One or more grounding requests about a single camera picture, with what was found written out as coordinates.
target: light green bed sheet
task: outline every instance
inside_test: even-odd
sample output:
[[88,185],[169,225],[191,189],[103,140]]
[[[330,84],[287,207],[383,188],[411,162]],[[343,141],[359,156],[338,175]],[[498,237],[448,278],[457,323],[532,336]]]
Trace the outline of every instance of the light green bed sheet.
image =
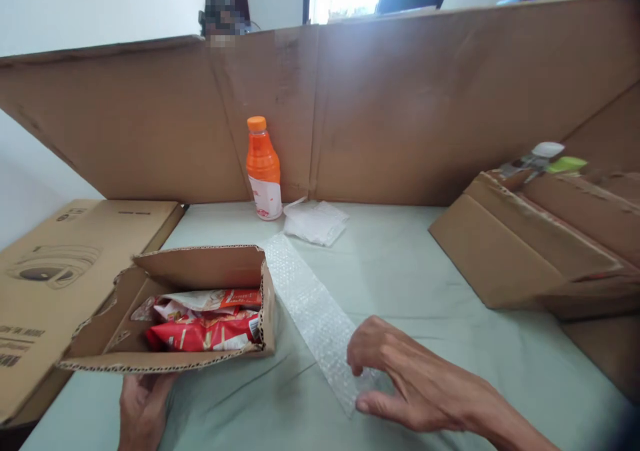
[[[355,324],[383,317],[486,378],[561,449],[602,449],[628,402],[552,316],[482,305],[429,234],[444,209],[337,206],[351,219],[332,248],[291,241]],[[281,231],[283,219],[262,222],[251,203],[195,205],[163,248],[259,244]],[[416,434],[358,413],[348,419],[286,310],[278,311],[275,356],[178,379],[162,451],[493,449],[470,434]],[[121,381],[76,372],[24,451],[116,449]]]

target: white bottle cap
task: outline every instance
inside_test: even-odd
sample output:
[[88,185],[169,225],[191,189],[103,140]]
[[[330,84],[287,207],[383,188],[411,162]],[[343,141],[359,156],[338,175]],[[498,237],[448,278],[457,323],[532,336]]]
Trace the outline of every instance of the white bottle cap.
[[554,143],[553,141],[545,141],[539,143],[532,151],[534,155],[541,156],[543,158],[553,158],[558,153],[561,153],[565,148],[565,145],[560,143]]

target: orange bottle cap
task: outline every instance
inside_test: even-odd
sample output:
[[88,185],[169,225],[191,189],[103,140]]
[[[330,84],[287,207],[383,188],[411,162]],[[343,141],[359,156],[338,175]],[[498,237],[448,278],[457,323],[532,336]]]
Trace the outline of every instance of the orange bottle cap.
[[249,125],[249,130],[254,133],[267,129],[267,120],[265,117],[251,117],[247,120],[247,124]]

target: bottle label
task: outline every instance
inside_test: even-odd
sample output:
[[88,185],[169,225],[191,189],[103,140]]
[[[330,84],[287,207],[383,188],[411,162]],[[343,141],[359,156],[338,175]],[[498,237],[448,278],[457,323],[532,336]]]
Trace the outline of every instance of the bottle label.
[[265,220],[276,219],[282,213],[282,200],[280,197],[280,185],[270,181],[260,181],[249,177],[255,210]]

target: hand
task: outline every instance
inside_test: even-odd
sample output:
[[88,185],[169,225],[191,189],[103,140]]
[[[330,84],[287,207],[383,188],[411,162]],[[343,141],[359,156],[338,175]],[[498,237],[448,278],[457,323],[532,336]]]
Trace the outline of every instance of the hand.
[[120,395],[119,451],[156,451],[165,431],[167,396],[177,374],[128,374]]
[[470,431],[502,450],[556,450],[486,380],[432,353],[389,323],[371,316],[347,348],[354,376],[363,367],[386,372],[394,396],[362,393],[356,408],[418,432]]

